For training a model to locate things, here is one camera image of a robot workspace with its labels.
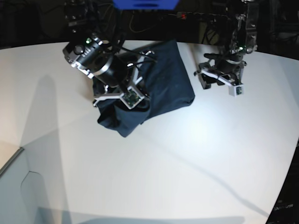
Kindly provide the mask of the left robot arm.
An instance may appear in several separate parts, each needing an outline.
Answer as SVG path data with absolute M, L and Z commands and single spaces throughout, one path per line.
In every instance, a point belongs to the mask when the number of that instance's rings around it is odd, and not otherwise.
M 200 63 L 194 75 L 204 90 L 213 84 L 228 86 L 232 96 L 243 94 L 242 76 L 246 54 L 257 50 L 259 4 L 256 0 L 214 0 L 224 10 L 221 19 L 207 27 L 218 34 L 218 53 L 205 53 L 208 61 Z

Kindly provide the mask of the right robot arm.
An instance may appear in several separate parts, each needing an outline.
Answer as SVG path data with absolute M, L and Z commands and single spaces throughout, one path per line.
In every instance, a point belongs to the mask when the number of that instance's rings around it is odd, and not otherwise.
M 115 26 L 108 35 L 108 22 L 101 15 L 102 7 L 114 6 L 96 0 L 64 2 L 65 18 L 73 32 L 63 49 L 65 60 L 93 81 L 95 101 L 114 99 L 133 103 L 148 99 L 140 68 L 143 63 L 156 60 L 150 51 L 130 50 L 123 46 L 125 34 L 120 26 L 119 9 L 114 8 Z

